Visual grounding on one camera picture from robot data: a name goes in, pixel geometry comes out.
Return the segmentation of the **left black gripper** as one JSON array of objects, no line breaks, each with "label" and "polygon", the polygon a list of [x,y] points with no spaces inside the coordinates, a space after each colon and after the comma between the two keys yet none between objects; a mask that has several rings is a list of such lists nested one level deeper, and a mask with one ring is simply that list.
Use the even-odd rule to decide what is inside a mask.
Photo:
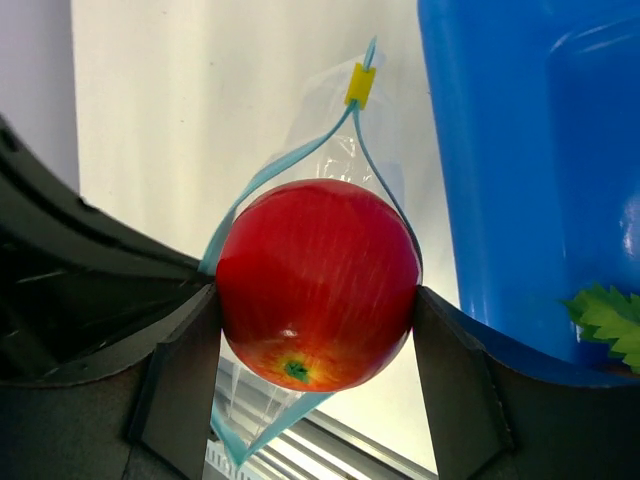
[{"label": "left black gripper", "polygon": [[33,384],[209,284],[197,260],[86,202],[1,122],[1,380]]}]

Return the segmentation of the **clear zip top bag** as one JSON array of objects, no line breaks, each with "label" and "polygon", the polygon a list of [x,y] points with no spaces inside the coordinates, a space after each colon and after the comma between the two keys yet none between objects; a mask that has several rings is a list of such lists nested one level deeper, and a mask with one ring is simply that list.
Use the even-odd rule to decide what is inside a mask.
[{"label": "clear zip top bag", "polygon": [[212,406],[210,424],[233,471],[334,393],[379,374],[412,328],[420,246],[374,159],[365,157],[360,181],[276,183],[338,132],[333,125],[261,168],[198,267],[215,279],[236,357],[232,384],[250,373],[271,390],[253,432],[238,423],[234,395]]}]

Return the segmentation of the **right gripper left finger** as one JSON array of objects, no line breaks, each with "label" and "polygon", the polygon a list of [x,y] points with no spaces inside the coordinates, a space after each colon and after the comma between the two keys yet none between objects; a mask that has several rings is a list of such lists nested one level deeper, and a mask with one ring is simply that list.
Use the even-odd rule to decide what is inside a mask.
[{"label": "right gripper left finger", "polygon": [[2,478],[201,478],[219,349],[207,286],[124,340],[2,383]]}]

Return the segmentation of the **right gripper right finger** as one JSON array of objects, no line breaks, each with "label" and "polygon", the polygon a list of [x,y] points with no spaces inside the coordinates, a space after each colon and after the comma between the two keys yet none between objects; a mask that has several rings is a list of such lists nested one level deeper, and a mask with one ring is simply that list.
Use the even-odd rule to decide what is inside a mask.
[{"label": "right gripper right finger", "polygon": [[426,287],[413,338],[440,478],[638,478],[638,378],[532,349]]}]

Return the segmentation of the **red apple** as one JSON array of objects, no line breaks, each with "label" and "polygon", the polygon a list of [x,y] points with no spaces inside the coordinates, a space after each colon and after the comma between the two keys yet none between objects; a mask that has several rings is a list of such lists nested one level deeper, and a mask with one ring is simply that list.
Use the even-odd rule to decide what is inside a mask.
[{"label": "red apple", "polygon": [[350,389],[404,345],[420,275],[407,226],[380,197],[339,180],[294,181],[232,225],[215,274],[223,332],[275,385]]}]

